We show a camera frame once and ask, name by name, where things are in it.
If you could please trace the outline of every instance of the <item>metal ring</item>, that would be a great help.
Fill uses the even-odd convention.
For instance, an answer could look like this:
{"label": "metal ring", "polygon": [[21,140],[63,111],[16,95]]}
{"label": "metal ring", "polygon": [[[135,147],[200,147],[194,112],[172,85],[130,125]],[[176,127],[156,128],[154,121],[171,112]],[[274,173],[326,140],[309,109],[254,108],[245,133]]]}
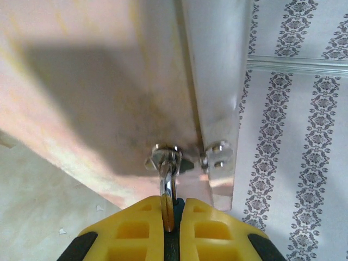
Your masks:
{"label": "metal ring", "polygon": [[176,182],[175,174],[172,164],[164,162],[159,170],[160,182],[159,192],[161,198],[161,212],[163,219],[164,229],[168,232],[174,230],[174,208],[173,204],[176,203]]}

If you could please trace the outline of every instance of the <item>wallpaper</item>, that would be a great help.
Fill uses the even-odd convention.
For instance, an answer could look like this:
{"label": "wallpaper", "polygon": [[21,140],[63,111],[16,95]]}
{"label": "wallpaper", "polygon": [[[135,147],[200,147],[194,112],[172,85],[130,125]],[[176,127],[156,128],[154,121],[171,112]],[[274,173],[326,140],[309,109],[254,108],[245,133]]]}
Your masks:
{"label": "wallpaper", "polygon": [[288,260],[348,259],[348,78],[247,71],[231,214]]}
{"label": "wallpaper", "polygon": [[249,55],[348,58],[346,0],[255,0]]}

